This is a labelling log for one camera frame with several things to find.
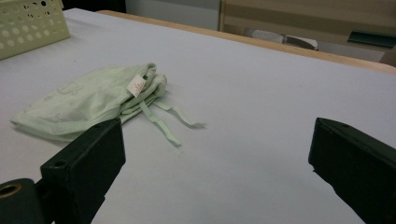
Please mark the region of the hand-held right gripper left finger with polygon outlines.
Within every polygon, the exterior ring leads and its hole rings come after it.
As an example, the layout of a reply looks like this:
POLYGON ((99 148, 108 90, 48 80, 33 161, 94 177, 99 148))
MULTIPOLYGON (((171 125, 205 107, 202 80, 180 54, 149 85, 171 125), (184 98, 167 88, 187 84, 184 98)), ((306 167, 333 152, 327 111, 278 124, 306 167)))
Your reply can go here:
POLYGON ((40 166, 56 224, 91 224, 126 162, 121 122, 93 125, 40 166))

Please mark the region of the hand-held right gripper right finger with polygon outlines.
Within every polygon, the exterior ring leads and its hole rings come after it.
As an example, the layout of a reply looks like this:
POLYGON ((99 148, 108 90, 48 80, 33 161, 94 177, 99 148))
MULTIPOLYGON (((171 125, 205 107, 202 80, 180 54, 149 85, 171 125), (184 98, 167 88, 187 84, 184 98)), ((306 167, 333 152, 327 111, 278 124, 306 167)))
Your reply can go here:
POLYGON ((318 118, 308 162, 366 224, 396 224, 396 149, 318 118))

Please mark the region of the light green baby garment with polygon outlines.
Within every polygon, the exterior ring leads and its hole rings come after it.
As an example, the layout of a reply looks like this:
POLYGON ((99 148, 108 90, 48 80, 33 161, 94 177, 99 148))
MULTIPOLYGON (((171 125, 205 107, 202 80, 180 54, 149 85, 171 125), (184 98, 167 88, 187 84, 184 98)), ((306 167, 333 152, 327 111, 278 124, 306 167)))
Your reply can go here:
POLYGON ((154 63, 109 66, 79 77, 25 107, 11 119, 19 129, 50 140, 71 142, 91 126, 119 119, 122 123, 142 113, 158 126, 172 144, 179 140, 149 107, 173 113, 192 128, 202 122, 188 120, 180 109, 162 103, 166 76, 154 63))

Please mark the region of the pale yellow perforated plastic basket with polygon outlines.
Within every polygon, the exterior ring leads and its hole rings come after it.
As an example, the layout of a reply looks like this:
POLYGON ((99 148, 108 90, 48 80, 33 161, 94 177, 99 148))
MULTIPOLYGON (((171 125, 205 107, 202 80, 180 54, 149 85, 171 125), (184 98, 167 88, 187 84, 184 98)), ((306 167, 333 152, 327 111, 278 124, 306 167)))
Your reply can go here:
POLYGON ((62 0, 0 0, 0 60, 70 37, 62 0))

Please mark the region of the white table cover board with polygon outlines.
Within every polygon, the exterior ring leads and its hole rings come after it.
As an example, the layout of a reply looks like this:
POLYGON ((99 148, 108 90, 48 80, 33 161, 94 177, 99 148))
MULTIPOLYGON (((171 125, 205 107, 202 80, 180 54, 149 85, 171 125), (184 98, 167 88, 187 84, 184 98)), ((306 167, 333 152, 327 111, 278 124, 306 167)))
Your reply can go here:
POLYGON ((70 37, 0 61, 0 184, 40 177, 61 148, 11 118, 51 91, 109 65, 155 63, 159 117, 123 127, 127 161, 93 224, 363 224, 314 171, 317 118, 349 124, 396 148, 396 76, 70 9, 70 37))

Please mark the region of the white and black floor object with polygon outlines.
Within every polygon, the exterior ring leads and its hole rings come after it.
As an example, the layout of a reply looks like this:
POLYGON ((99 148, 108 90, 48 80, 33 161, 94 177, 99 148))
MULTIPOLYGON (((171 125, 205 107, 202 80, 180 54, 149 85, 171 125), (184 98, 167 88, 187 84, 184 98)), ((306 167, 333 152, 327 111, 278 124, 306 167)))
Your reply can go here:
POLYGON ((257 29, 246 29, 244 35, 255 39, 270 41, 303 49, 318 49, 318 42, 313 39, 293 35, 282 35, 257 29))

